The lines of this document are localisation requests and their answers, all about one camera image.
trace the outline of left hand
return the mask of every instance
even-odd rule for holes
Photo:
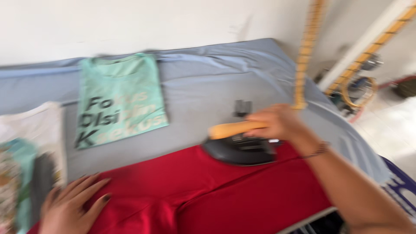
[[[58,188],[52,189],[42,205],[40,234],[87,234],[111,197],[106,194],[89,211],[83,210],[84,203],[110,181],[107,178],[91,185],[98,176],[99,174],[81,177],[59,194]]]

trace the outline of mint green t-shirt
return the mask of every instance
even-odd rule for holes
[[[75,147],[89,148],[168,125],[153,55],[118,60],[87,58],[82,77]]]

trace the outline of ironing surface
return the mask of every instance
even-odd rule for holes
[[[158,62],[169,126],[90,149],[74,148],[80,69],[75,58],[0,70],[0,115],[28,111],[46,101],[65,105],[69,180],[141,162],[202,143],[211,126],[240,121],[235,100],[253,110],[291,103],[295,63],[272,39],[152,52]],[[112,56],[113,60],[128,55]],[[381,158],[338,115],[307,79],[302,119],[344,157],[382,183],[389,174]]]

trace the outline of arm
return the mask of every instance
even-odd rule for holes
[[[254,113],[248,120],[265,121],[270,127],[249,131],[247,135],[288,140],[302,156],[314,153],[322,142],[286,104]],[[413,225],[401,208],[334,150],[308,158],[306,162],[352,233],[413,233]]]

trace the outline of fingernail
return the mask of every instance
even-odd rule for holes
[[[110,198],[111,198],[111,194],[107,194],[107,195],[105,195],[105,196],[103,197],[103,200],[104,200],[105,202],[108,202],[108,200],[110,200]]]

